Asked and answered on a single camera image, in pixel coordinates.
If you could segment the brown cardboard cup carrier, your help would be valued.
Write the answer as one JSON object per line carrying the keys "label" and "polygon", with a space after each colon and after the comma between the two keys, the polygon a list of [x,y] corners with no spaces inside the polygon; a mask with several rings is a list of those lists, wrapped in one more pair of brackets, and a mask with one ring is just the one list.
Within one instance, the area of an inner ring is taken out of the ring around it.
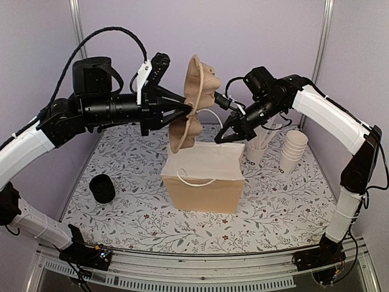
{"label": "brown cardboard cup carrier", "polygon": [[169,126],[170,150],[173,153],[194,146],[196,137],[203,131],[198,111],[214,105],[215,92],[220,85],[221,81],[215,75],[215,69],[202,62],[198,55],[193,55],[188,64],[184,84],[184,103],[191,106],[191,111]]}

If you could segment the brown paper bag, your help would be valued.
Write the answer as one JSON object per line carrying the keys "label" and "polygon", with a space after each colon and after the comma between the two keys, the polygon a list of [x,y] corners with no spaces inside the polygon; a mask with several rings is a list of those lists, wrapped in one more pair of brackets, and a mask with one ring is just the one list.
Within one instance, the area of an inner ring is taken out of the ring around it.
{"label": "brown paper bag", "polygon": [[232,214],[245,184],[240,170],[244,144],[198,142],[202,130],[197,114],[170,124],[161,177],[175,208]]}

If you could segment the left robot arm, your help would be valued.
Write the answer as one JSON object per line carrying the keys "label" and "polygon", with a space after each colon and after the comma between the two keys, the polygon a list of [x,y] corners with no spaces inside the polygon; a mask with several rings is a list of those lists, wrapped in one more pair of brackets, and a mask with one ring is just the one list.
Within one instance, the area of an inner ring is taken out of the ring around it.
{"label": "left robot arm", "polygon": [[120,74],[109,57],[91,57],[72,66],[73,92],[56,99],[1,148],[1,224],[14,226],[53,244],[77,264],[91,255],[79,228],[60,223],[32,207],[14,188],[12,179],[38,158],[75,136],[137,122],[142,136],[159,130],[191,111],[184,98],[160,86],[170,58],[156,54],[137,71],[137,89],[125,94]]}

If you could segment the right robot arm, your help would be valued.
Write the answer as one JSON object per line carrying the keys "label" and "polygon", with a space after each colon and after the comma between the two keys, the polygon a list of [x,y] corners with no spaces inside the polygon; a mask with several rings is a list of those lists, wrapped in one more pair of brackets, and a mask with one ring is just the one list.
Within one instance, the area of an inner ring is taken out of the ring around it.
{"label": "right robot arm", "polygon": [[318,248],[296,252],[293,257],[298,267],[327,265],[340,258],[345,235],[360,213],[362,198],[368,196],[368,183],[377,157],[383,154],[381,129],[356,118],[306,77],[290,75],[276,79],[260,66],[246,74],[243,81],[252,93],[254,103],[244,110],[231,112],[215,137],[217,144],[250,141],[256,136],[255,128],[271,117],[293,109],[327,130],[352,155],[341,174],[336,209]]}

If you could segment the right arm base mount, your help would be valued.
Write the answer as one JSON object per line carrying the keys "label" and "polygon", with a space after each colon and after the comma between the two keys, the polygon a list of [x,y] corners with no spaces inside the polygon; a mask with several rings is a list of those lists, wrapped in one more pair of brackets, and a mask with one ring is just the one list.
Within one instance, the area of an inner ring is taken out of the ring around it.
{"label": "right arm base mount", "polygon": [[[297,251],[292,256],[292,263],[298,271],[320,268],[326,265],[342,263],[346,259],[342,243],[335,243],[322,235],[319,246],[314,249]],[[322,285],[332,284],[338,275],[339,269],[332,266],[313,273],[314,280]]]}

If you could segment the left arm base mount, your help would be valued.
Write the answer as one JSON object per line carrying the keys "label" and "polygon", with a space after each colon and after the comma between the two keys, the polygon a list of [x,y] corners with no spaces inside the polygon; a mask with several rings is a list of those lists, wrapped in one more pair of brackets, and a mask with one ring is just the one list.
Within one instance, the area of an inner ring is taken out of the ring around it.
{"label": "left arm base mount", "polygon": [[112,249],[103,244],[87,246],[79,228],[68,224],[72,234],[72,243],[66,249],[60,250],[59,258],[63,261],[79,266],[107,271],[111,259]]}

